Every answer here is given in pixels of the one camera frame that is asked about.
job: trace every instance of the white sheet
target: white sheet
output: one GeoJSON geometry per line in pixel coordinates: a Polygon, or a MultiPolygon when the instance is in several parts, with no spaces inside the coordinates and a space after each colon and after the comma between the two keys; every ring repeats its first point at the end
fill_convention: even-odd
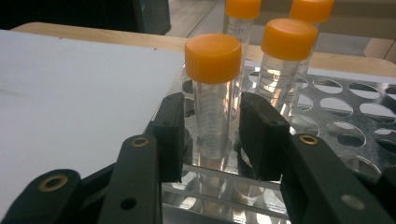
{"type": "Polygon", "coordinates": [[[0,31],[0,218],[39,175],[114,162],[183,63],[182,52],[0,31]]]}

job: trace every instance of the orange screw cap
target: orange screw cap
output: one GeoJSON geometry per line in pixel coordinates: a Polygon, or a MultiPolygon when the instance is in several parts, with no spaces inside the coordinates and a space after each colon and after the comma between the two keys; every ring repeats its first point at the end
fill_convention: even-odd
{"type": "Polygon", "coordinates": [[[196,82],[220,84],[238,76],[242,47],[230,35],[198,35],[187,41],[185,64],[187,75],[196,82]]]}
{"type": "Polygon", "coordinates": [[[275,19],[265,25],[262,51],[286,61],[306,59],[314,47],[318,29],[311,23],[293,19],[275,19]]]}
{"type": "Polygon", "coordinates": [[[324,22],[330,18],[334,0],[293,0],[290,17],[307,22],[324,22]]]}
{"type": "Polygon", "coordinates": [[[227,0],[225,14],[238,19],[255,19],[260,14],[262,0],[227,0]]]}

